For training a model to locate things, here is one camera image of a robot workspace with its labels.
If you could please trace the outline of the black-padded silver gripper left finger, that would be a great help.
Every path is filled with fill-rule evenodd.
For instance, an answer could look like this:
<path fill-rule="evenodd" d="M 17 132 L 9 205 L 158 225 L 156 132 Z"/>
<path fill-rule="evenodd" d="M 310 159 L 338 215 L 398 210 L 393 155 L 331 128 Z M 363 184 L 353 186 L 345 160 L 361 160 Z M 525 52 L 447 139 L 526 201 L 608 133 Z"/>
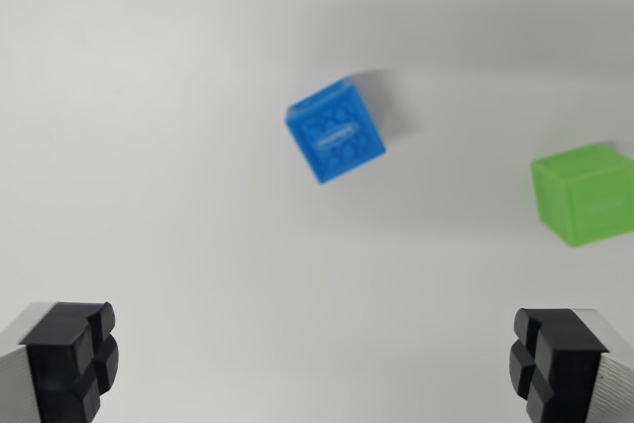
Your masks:
<path fill-rule="evenodd" d="M 119 350 L 108 302 L 33 302 L 1 331 L 1 420 L 94 420 Z"/>

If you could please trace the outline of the black-padded silver gripper right finger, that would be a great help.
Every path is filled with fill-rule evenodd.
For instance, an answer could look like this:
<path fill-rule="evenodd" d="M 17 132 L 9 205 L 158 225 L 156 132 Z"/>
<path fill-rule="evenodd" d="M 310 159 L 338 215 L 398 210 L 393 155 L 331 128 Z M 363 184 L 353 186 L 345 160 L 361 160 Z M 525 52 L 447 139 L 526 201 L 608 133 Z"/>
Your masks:
<path fill-rule="evenodd" d="M 633 346 L 594 309 L 519 309 L 509 374 L 536 423 L 633 420 Z"/>

